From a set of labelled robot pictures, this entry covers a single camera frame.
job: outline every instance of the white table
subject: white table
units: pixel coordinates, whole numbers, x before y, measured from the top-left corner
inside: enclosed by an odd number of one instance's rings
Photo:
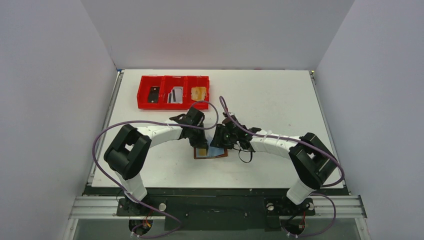
[[[116,97],[109,125],[129,120],[163,122],[184,111],[151,111],[137,108],[137,91],[142,75],[209,76],[210,101],[222,107],[218,97],[225,97],[230,112],[248,128],[258,127],[275,134],[303,136],[316,134],[332,151],[328,132],[308,71],[294,70],[160,70],[126,69]],[[215,112],[204,110],[205,126],[215,122]],[[106,133],[100,154],[100,165],[113,177],[115,173],[103,160],[105,150],[120,127]],[[206,131],[206,136],[214,130]],[[249,153],[241,153],[249,159]],[[255,153],[251,163],[243,163],[235,150],[228,157],[193,159],[188,139],[170,141],[151,148],[141,170],[146,187],[152,188],[290,188],[298,179],[289,159],[268,153]],[[327,184],[339,179],[335,170]],[[116,187],[99,170],[95,171],[93,187]],[[339,183],[332,188],[342,188]]]

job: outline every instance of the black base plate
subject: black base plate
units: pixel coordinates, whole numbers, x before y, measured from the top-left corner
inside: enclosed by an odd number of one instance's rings
[[[119,200],[116,211],[117,216],[145,216],[150,211],[147,208],[140,209],[139,204],[136,209],[128,207],[128,201],[126,198]],[[161,203],[166,204],[165,212],[181,220],[181,230],[185,231],[244,231],[248,229],[280,231],[279,216],[291,216],[295,211],[292,205],[282,201],[282,197],[150,195],[143,201],[155,208]],[[311,201],[312,199],[308,198],[305,203]],[[271,202],[275,204],[275,210],[278,209],[276,212],[267,210],[266,205]],[[314,214],[314,210],[307,211],[308,216]],[[154,212],[152,216],[162,216],[162,214]],[[175,220],[168,217],[165,218],[166,231],[172,230],[179,225]]]
[[[157,188],[146,187],[150,196],[285,196],[288,188]],[[344,188],[324,188],[315,191],[327,196],[348,196],[349,190]],[[91,196],[123,196],[119,187],[92,187],[85,186],[83,195]]]

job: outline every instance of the metal bracket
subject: metal bracket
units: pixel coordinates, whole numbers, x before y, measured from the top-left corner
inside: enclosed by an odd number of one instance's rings
[[[363,217],[355,218],[356,226],[361,240],[371,240],[370,233],[368,232],[366,219]]]
[[[112,91],[110,102],[109,102],[109,107],[107,108],[106,116],[104,117],[104,121],[103,121],[103,126],[101,127],[102,130],[109,126],[109,122],[110,122],[111,117],[112,117],[112,112],[114,110],[115,102],[117,100],[118,91],[119,91],[119,88],[121,86],[121,82],[122,82],[122,78],[124,77],[124,73],[125,73],[125,70],[123,69],[121,71],[118,71],[118,73],[116,75],[115,86],[113,87],[113,91]],[[105,134],[103,134],[103,136],[99,139],[98,144],[96,146],[95,156],[96,156],[97,159],[99,159],[104,140],[105,140]],[[95,170],[96,170],[96,165],[93,162],[92,165],[91,165],[90,174],[89,174],[88,179],[87,179],[87,185],[89,185],[89,186],[93,183]]]
[[[77,230],[77,226],[78,226],[78,219],[75,219],[75,218],[69,219],[65,228],[63,240],[73,240],[75,236],[75,231]]]
[[[314,73],[315,73],[315,71],[314,71],[314,70],[309,71],[310,79],[312,80],[312,83],[315,85],[316,83],[315,83]]]

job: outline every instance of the red bin compartment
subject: red bin compartment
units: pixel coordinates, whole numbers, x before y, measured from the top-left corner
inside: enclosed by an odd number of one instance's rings
[[[158,87],[157,102],[149,102],[151,88]],[[168,94],[174,87],[182,87],[182,103],[168,103]],[[205,87],[205,101],[209,101],[208,76],[142,76],[137,93],[139,109],[153,110],[187,110],[196,102],[192,100],[192,88]],[[194,105],[196,109],[209,109],[209,104],[201,102]]]

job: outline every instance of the purple cable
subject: purple cable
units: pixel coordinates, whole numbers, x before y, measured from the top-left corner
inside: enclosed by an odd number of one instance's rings
[[[99,141],[99,139],[100,139],[100,137],[104,134],[104,133],[106,133],[108,130],[110,130],[110,129],[113,129],[113,128],[115,128],[115,127],[118,127],[118,126],[122,126],[122,125],[125,125],[125,124],[154,124],[154,125],[160,125],[160,126],[177,126],[177,127],[187,127],[187,128],[192,128],[192,129],[201,129],[201,130],[209,130],[209,129],[213,129],[213,128],[215,128],[215,126],[218,124],[218,121],[219,121],[219,113],[218,113],[218,110],[217,110],[217,108],[212,104],[212,103],[210,103],[210,102],[208,102],[208,101],[204,101],[204,100],[201,100],[201,101],[197,101],[197,102],[195,102],[195,103],[193,103],[193,105],[191,105],[192,107],[194,106],[194,105],[196,105],[196,104],[198,104],[198,103],[207,103],[207,104],[209,104],[212,108],[213,108],[213,110],[215,110],[215,113],[216,113],[216,122],[215,122],[215,124],[213,124],[212,126],[210,126],[210,127],[200,127],[200,126],[192,126],[192,125],[185,125],[185,124],[177,124],[177,123],[164,123],[164,122],[157,122],[157,121],[147,121],[147,120],[133,120],[133,121],[123,121],[123,122],[119,122],[119,123],[116,123],[116,124],[113,124],[113,125],[111,125],[111,126],[108,126],[108,127],[106,127],[105,129],[103,129],[96,137],[95,137],[95,139],[94,139],[94,142],[93,142],[93,145],[92,145],[92,148],[91,148],[91,154],[92,154],[92,158],[93,158],[93,161],[94,161],[94,164],[97,166],[97,168],[100,170],[100,172],[102,172],[106,177],[108,177],[110,180],[112,180],[112,182],[114,182],[116,185],[118,185],[118,187],[120,187],[122,190],[123,190],[123,192],[128,196],[128,197],[130,197],[131,199],[133,199],[134,201],[136,201],[137,203],[139,203],[139,204],[141,204],[141,205],[143,205],[144,207],[146,207],[146,208],[149,208],[149,209],[151,209],[151,210],[153,210],[153,211],[155,211],[155,212],[157,212],[157,213],[161,213],[161,214],[163,214],[163,215],[165,215],[166,217],[170,217],[171,219],[173,219],[173,220],[175,220],[175,221],[177,221],[177,222],[179,222],[180,223],[180,226],[178,226],[178,227],[176,227],[176,228],[174,228],[174,229],[172,229],[172,230],[170,230],[170,231],[168,231],[168,232],[164,232],[164,233],[161,233],[161,234],[158,234],[158,235],[154,235],[154,236],[140,236],[140,238],[142,238],[142,239],[154,239],[154,238],[159,238],[159,237],[162,237],[162,236],[165,236],[165,235],[168,235],[168,234],[170,234],[170,233],[173,233],[173,232],[175,232],[175,231],[177,231],[177,230],[179,230],[180,228],[181,228],[181,224],[182,224],[182,222],[178,219],[178,218],[176,218],[175,216],[173,216],[173,215],[171,215],[171,214],[169,214],[169,213],[166,213],[166,212],[164,212],[164,211],[161,211],[161,210],[159,210],[159,209],[157,209],[157,208],[155,208],[155,207],[153,207],[153,206],[150,206],[150,205],[148,205],[148,204],[146,204],[146,203],[144,203],[144,202],[142,202],[142,201],[140,201],[140,200],[138,200],[137,198],[135,198],[131,193],[129,193],[129,192],[127,192],[127,189],[125,189],[125,187],[122,185],[122,184],[120,184],[117,180],[115,180],[111,175],[109,175],[101,166],[100,166],[100,164],[99,164],[99,161],[97,160],[97,157],[96,157],[96,144],[97,144],[97,142]],[[135,230],[138,228],[138,227],[140,227],[141,226],[141,224],[140,225],[137,225],[137,226],[135,226],[133,229],[132,229],[132,232],[135,232]]]
[[[219,102],[221,103],[222,108],[224,108],[224,112],[225,112],[225,114],[227,114],[228,118],[229,118],[229,119],[230,119],[230,120],[231,120],[231,121],[232,121],[232,122],[233,122],[233,123],[234,123],[234,124],[235,124],[238,128],[240,128],[241,130],[243,130],[244,132],[246,132],[246,133],[248,133],[248,134],[250,134],[250,135],[257,136],[257,137],[260,137],[260,138],[265,137],[265,135],[256,134],[256,133],[254,133],[254,132],[251,132],[251,131],[249,131],[249,130],[247,130],[247,129],[243,128],[240,124],[238,124],[238,123],[237,123],[237,122],[236,122],[236,121],[235,121],[235,120],[231,117],[231,115],[229,114],[229,112],[228,112],[228,107],[227,107],[227,103],[225,102],[225,99],[224,99],[224,97],[223,97],[223,96],[219,96]],[[339,162],[338,162],[338,161],[337,161],[337,160],[336,160],[333,156],[331,156],[330,154],[326,153],[325,151],[323,151],[323,150],[321,150],[321,149],[317,148],[316,146],[313,146],[313,145],[311,145],[311,144],[309,144],[309,143],[307,143],[307,142],[304,142],[304,141],[299,140],[299,139],[291,138],[291,137],[283,137],[283,136],[278,137],[278,136],[273,136],[273,135],[267,135],[266,137],[267,137],[267,138],[281,139],[281,140],[286,140],[286,141],[296,142],[296,143],[299,143],[299,144],[305,145],[305,146],[307,146],[307,147],[309,147],[309,148],[311,148],[311,149],[313,149],[313,150],[317,151],[318,153],[320,153],[320,154],[322,154],[322,155],[326,156],[327,158],[331,159],[331,161],[333,161],[333,163],[334,163],[334,164],[338,167],[338,169],[340,170],[341,176],[340,176],[340,179],[339,179],[339,180],[337,180],[337,181],[335,181],[335,182],[333,182],[333,183],[330,183],[330,184],[327,184],[327,185],[322,185],[322,187],[323,187],[323,188],[335,186],[335,185],[337,185],[337,184],[341,183],[341,182],[343,181],[343,179],[345,178],[345,171],[343,170],[342,166],[340,166]]]
[[[317,232],[314,232],[314,233],[308,233],[308,234],[302,234],[302,235],[297,235],[297,237],[298,238],[306,238],[306,237],[312,237],[312,236],[316,236],[316,235],[319,235],[319,234],[322,234],[322,233],[324,233],[325,231],[327,231],[328,229],[330,229],[333,225],[334,225],[334,223],[335,223],[335,221],[336,221],[336,205],[334,204],[334,202],[333,202],[333,200],[331,199],[331,198],[329,198],[327,195],[324,195],[324,194],[321,194],[321,193],[312,193],[311,194],[311,196],[321,196],[321,197],[323,197],[323,198],[326,198],[326,199],[328,199],[330,202],[331,202],[331,205],[332,205],[332,208],[333,208],[333,210],[334,210],[334,215],[332,216],[332,220],[331,220],[331,222],[330,222],[330,224],[326,227],[326,228],[324,228],[323,230],[321,230],[321,231],[317,231]],[[290,235],[290,236],[292,236],[292,237],[296,237],[296,235],[295,234],[292,234],[292,233],[290,233],[289,231],[287,231],[287,229],[285,229],[284,227],[283,227],[283,229]]]

